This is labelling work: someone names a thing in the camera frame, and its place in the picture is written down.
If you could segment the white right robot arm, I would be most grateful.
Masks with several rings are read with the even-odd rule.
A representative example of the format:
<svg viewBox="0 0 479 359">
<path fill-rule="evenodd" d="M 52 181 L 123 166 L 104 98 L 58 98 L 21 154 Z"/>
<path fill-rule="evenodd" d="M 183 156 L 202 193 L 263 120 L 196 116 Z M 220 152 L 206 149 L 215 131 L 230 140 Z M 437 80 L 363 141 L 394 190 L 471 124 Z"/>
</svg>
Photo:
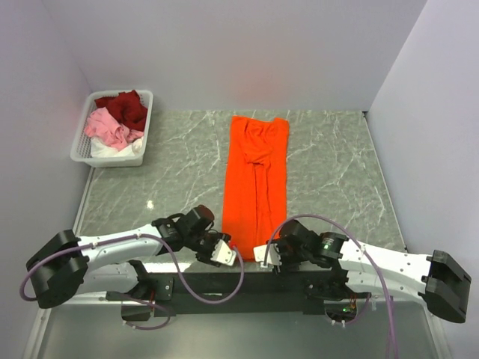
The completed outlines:
<svg viewBox="0 0 479 359">
<path fill-rule="evenodd" d="M 359 295 L 403 298 L 448 322 L 466 321 L 471 276 L 447 252 L 409 254 L 369 245 L 345 232 L 309 230 L 298 218 L 285 221 L 258 260 L 282 272 L 303 263 L 329 270 L 310 284 L 310 296 L 341 301 Z"/>
</svg>

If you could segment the orange t shirt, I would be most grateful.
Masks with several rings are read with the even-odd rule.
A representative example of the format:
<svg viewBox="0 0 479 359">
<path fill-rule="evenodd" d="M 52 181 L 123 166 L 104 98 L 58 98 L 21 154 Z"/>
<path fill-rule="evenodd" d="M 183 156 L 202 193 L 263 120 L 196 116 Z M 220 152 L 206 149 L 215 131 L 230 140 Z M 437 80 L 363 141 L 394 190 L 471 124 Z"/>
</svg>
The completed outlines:
<svg viewBox="0 0 479 359">
<path fill-rule="evenodd" d="M 222 230 L 245 261 L 287 217 L 289 123 L 234 116 L 225 172 Z"/>
</svg>

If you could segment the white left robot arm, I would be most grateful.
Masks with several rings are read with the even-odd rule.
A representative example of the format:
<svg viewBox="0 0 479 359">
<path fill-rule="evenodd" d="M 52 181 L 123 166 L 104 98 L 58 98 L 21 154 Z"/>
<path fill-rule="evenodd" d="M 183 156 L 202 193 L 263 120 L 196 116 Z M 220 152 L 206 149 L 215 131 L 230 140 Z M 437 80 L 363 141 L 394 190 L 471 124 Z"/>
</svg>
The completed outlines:
<svg viewBox="0 0 479 359">
<path fill-rule="evenodd" d="M 234 264 L 237 253 L 228 244 L 230 236 L 215 231 L 213 225 L 213 213 L 200 205 L 121 233 L 76 236 L 63 230 L 27 261 L 20 296 L 42 309 L 90 292 L 119 292 L 142 300 L 152 287 L 141 264 L 143 257 L 188 248 L 207 265 Z"/>
</svg>

